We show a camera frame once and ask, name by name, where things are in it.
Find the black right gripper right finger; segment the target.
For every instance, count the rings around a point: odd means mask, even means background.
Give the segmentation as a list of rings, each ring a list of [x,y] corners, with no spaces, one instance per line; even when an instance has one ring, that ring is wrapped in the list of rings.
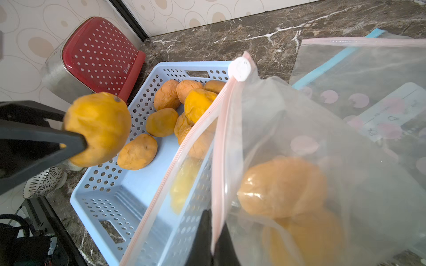
[[[216,243],[214,266],[240,266],[227,226],[223,227],[219,240]]]

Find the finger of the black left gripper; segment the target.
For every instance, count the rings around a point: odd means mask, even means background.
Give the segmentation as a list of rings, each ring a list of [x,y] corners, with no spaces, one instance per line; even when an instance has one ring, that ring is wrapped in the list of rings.
[[[29,123],[44,119],[62,121],[65,112],[31,100],[1,102],[1,119]]]
[[[81,134],[1,120],[1,194],[87,147]]]

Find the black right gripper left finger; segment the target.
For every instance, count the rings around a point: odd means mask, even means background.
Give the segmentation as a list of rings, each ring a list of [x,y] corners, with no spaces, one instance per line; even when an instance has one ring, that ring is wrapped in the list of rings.
[[[211,266],[211,210],[204,210],[185,266]]]

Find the clear zipper bag pink strip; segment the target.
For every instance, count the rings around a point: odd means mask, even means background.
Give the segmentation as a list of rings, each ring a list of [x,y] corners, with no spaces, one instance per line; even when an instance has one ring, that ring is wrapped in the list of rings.
[[[426,231],[395,159],[248,53],[216,93],[184,82],[179,149],[123,266],[375,266]]]

